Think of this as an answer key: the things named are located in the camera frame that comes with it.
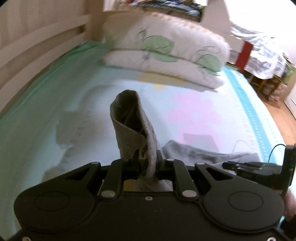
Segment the red post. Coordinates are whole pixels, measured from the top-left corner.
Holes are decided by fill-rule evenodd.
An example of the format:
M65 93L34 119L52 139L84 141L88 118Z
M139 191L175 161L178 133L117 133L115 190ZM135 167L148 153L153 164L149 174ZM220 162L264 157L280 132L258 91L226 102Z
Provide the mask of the red post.
M253 50L253 44L251 44L250 42L244 41L242 50L239 53L238 58L235 62L235 66L238 68L238 71L242 74L244 73L244 68L247 65L247 62L252 50Z

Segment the wooden side table with cloth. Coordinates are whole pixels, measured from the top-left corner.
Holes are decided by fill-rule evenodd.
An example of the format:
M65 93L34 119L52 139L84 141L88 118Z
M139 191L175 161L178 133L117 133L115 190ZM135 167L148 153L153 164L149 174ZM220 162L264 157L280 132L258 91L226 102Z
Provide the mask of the wooden side table with cloth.
M248 30L236 24L232 25L231 33L253 45L244 70L267 81L261 93L268 101L279 101L295 72L294 64L280 51L275 38L267 33Z

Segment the white pastel patterned bed sheet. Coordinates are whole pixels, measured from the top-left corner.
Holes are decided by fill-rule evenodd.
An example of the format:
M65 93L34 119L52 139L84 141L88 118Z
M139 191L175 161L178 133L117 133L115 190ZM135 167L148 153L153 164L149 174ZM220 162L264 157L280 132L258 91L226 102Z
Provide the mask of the white pastel patterned bed sheet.
M192 166L197 149L251 153L281 164L284 140L243 75L224 68L215 90L184 80L103 64L105 48L80 45L38 77L1 117L1 236L19 224L13 211L25 189L90 162L120 157L112 120L138 117L138 93L163 157Z

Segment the grey knit pants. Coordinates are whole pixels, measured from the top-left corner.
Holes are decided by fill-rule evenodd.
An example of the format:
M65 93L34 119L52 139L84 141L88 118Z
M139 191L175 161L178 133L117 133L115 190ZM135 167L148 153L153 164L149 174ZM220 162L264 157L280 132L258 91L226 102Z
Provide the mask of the grey knit pants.
M134 90L125 90L117 95L110 105L110 117L115 129L116 140L123 159L131 159L139 150L139 178L135 181L137 191L172 191L169 180L156 178L158 140L151 122L144 112L139 95ZM176 141L168 141L161 149L163 158L183 161L187 166L194 166L198 161L221 168L226 161L258 162L257 153L239 152L222 154L209 152Z

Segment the cream leaf print folded quilt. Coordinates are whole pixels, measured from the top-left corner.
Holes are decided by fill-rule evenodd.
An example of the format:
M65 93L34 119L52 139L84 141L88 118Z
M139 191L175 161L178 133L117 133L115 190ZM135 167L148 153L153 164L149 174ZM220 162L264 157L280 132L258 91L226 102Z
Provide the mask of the cream leaf print folded quilt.
M117 13L103 25L109 66L181 78L210 89L224 84L229 59L225 39L201 26L162 13Z

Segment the beige wooden bed rail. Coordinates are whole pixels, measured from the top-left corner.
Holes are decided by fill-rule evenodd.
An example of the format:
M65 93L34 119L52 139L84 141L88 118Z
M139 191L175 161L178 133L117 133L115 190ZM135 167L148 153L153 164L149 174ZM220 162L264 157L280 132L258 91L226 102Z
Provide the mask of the beige wooden bed rail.
M1 113L52 62L99 40L104 1L1 1Z

